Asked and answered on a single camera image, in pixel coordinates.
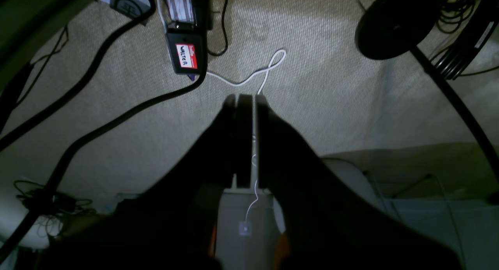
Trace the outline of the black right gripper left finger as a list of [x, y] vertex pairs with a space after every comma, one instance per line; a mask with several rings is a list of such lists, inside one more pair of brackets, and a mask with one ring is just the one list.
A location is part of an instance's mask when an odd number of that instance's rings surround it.
[[227, 96], [212, 124], [155, 185], [52, 245], [41, 270], [220, 270], [209, 256], [223, 190], [251, 175], [253, 98]]

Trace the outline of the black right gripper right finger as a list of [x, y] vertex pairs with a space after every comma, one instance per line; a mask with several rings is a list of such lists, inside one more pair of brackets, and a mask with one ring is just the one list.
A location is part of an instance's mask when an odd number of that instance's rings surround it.
[[395, 221], [347, 187], [305, 139], [255, 98], [259, 178], [285, 217], [281, 270], [460, 270], [449, 247]]

